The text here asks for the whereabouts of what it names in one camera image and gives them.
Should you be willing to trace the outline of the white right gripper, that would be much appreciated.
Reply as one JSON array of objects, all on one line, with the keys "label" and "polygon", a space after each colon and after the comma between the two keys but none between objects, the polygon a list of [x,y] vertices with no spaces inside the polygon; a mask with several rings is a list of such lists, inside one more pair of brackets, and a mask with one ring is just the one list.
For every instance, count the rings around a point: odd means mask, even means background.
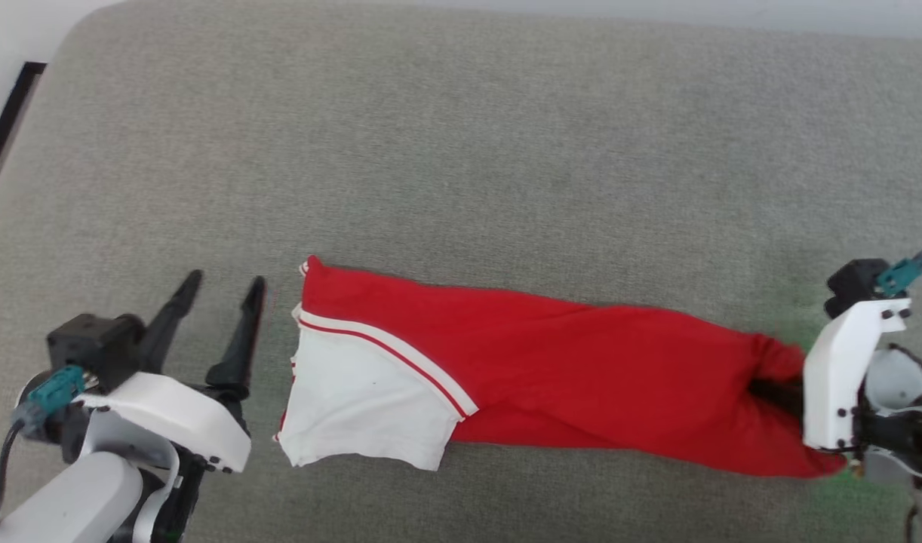
[{"label": "white right gripper", "polygon": [[803,419],[803,443],[835,451],[853,437],[851,412],[882,336],[906,329],[911,299],[857,302],[827,323],[807,354],[802,378],[748,384],[748,408],[762,419]]}]

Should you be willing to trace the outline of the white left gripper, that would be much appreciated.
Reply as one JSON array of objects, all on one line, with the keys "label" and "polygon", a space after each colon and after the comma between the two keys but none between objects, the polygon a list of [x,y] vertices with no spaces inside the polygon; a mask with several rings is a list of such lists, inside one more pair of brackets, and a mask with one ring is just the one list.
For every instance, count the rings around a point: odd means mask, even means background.
[{"label": "white left gripper", "polygon": [[[137,500],[108,543],[184,543],[206,475],[241,472],[250,457],[251,437],[237,404],[224,405],[204,388],[156,375],[202,278],[203,271],[193,269],[148,324],[138,345],[144,373],[108,394],[77,398],[90,415],[81,454],[116,454],[138,473]],[[266,291],[266,279],[254,276],[229,346],[206,374],[209,388],[236,400],[250,396]]]}]

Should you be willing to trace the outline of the red and white garment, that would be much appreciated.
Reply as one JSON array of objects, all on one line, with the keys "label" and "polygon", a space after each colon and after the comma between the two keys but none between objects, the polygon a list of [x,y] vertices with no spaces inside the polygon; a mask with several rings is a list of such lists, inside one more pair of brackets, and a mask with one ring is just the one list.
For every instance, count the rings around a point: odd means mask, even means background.
[{"label": "red and white garment", "polygon": [[586,305],[301,265],[275,441],[292,466],[355,454],[436,471],[451,441],[633,449],[751,477],[830,477],[801,419],[799,348],[658,307]]}]

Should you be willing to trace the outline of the black floor strip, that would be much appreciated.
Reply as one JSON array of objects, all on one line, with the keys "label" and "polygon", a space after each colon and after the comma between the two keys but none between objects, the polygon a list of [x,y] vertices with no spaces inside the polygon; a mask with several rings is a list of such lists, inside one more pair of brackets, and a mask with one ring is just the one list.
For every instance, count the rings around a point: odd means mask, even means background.
[{"label": "black floor strip", "polygon": [[27,106],[47,66],[47,63],[25,62],[17,73],[15,84],[0,113],[0,169],[11,148],[17,127],[23,120]]}]

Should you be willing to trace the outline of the grey fabric sofa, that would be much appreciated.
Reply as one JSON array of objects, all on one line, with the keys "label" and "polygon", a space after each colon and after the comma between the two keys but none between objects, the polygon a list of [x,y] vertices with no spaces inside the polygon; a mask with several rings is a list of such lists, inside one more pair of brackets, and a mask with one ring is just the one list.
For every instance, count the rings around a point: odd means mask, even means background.
[{"label": "grey fabric sofa", "polygon": [[130,0],[65,35],[0,169],[0,444],[46,334],[204,281],[202,379],[270,293],[243,474],[189,543],[902,543],[849,474],[448,447],[441,470],[272,439],[299,265],[658,305],[809,345],[826,279],[922,250],[922,40],[291,0]]}]

